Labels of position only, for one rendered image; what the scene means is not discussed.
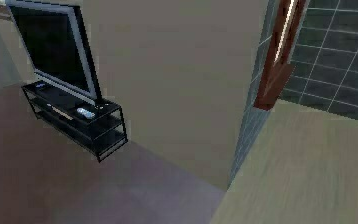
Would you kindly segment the black television stand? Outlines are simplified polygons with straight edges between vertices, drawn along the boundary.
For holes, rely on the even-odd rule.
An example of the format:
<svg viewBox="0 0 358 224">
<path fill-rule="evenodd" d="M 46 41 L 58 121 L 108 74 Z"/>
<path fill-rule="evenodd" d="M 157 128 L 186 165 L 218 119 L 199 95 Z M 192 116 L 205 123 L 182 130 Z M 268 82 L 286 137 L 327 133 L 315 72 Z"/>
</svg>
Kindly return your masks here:
<svg viewBox="0 0 358 224">
<path fill-rule="evenodd" d="M 85 148 L 98 162 L 128 142 L 123 110 L 115 102 L 104 100 L 94 106 L 42 81 L 23 85 L 21 89 L 37 119 Z M 86 119 L 77 108 L 96 116 Z"/>
</svg>

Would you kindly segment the silver remote control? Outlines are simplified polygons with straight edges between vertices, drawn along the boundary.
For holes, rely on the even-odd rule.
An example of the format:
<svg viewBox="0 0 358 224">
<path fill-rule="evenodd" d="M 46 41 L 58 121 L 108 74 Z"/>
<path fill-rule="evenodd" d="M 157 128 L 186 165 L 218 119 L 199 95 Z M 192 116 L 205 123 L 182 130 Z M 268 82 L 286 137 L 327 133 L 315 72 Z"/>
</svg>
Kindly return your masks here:
<svg viewBox="0 0 358 224">
<path fill-rule="evenodd" d="M 93 118 L 96 116 L 95 113 L 90 112 L 90 111 L 88 111 L 88 110 L 86 110 L 86 109 L 84 109 L 84 108 L 77 108 L 76 111 L 77 111 L 80 115 L 84 116 L 86 119 L 93 119 Z"/>
</svg>

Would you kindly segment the black flat television set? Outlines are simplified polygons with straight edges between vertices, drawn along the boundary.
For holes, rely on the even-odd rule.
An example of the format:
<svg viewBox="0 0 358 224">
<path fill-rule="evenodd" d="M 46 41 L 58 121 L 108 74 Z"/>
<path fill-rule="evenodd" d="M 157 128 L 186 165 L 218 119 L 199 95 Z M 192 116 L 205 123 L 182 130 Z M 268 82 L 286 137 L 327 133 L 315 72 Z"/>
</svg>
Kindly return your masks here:
<svg viewBox="0 0 358 224">
<path fill-rule="evenodd" d="M 103 100 L 79 5 L 6 0 L 6 6 L 41 80 L 93 105 Z"/>
</svg>

